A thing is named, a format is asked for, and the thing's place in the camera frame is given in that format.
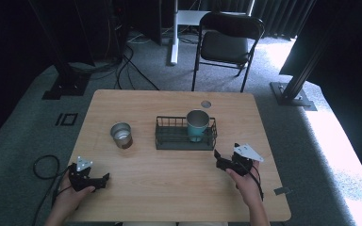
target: black chair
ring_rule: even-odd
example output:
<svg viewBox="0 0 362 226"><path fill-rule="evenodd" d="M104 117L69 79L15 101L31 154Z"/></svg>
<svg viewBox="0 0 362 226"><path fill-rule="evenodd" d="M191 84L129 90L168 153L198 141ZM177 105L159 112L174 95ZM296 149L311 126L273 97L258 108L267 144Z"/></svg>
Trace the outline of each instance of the black chair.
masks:
<svg viewBox="0 0 362 226"><path fill-rule="evenodd" d="M199 64L239 69L239 76L246 65L242 88L245 88L255 47L264 33L260 19L247 15L208 12L199 23L199 40L193 70L192 91L195 90Z"/></svg>

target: stand base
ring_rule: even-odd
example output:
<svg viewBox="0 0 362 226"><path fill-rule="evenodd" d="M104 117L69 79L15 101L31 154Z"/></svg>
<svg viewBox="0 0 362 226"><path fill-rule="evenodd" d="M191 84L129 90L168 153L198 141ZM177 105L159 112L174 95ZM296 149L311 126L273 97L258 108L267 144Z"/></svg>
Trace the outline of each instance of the stand base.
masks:
<svg viewBox="0 0 362 226"><path fill-rule="evenodd" d="M304 110L317 111L317 108L314 106L314 103L312 101L307 100L307 97L303 90L301 90L293 100L285 99L282 94L287 84L288 83L279 83L279 82L270 83L271 89L279 105L302 106Z"/></svg>
<svg viewBox="0 0 362 226"><path fill-rule="evenodd" d="M90 73L77 73L78 79L73 84L63 86L60 83L60 76L58 76L55 84L51 90L46 91L42 99L43 100L59 100L61 96L82 96L84 95L85 89L90 82Z"/></svg>

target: table top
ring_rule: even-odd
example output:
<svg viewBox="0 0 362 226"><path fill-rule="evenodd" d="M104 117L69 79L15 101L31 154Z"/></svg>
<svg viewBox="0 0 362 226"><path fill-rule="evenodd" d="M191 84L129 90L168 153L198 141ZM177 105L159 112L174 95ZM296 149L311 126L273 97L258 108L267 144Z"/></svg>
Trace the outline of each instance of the table top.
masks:
<svg viewBox="0 0 362 226"><path fill-rule="evenodd" d="M202 101L211 102L203 108ZM249 145L261 156L261 185L270 221L290 218L272 150L255 98L250 93L97 90L74 146L93 162L91 178L110 173L107 187L89 195L69 221L249 221L248 207L226 172L216 168L212 151L157 150L157 116L185 117L203 109L216 119L215 149L233 154L234 143ZM126 150L114 143L110 128L131 125L134 140Z"/></svg>

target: human hand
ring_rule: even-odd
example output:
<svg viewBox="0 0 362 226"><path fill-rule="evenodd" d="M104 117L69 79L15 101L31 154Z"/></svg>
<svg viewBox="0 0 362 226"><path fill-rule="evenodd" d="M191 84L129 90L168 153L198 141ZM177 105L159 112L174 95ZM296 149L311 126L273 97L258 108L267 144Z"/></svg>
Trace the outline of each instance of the human hand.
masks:
<svg viewBox="0 0 362 226"><path fill-rule="evenodd" d="M69 179L69 171L63 176L60 188L45 226L62 225L66 217L78 207L81 201L95 190L94 186L88 186L78 192L75 191Z"/></svg>
<svg viewBox="0 0 362 226"><path fill-rule="evenodd" d="M254 161L253 166L258 170L258 161ZM259 181L258 171L254 168L251 169L252 175ZM231 178L237 184L237 188L242 196L243 202L249 207L257 206L262 202L260 196L260 190L258 188L257 183L252 178L250 174L246 174L245 176L240 176L232 169L227 169L226 172L231 176Z"/></svg>

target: person's left hand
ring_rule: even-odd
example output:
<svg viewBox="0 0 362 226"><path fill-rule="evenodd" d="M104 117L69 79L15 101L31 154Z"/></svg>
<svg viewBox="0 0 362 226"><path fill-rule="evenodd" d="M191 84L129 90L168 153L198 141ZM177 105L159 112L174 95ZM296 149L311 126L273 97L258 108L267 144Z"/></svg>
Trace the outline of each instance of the person's left hand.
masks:
<svg viewBox="0 0 362 226"><path fill-rule="evenodd" d="M81 201L95 190L94 186L88 186L80 191L75 191L69 179L69 171L63 176L60 192L56 197L51 214L45 222L45 226L61 225L81 203Z"/></svg>

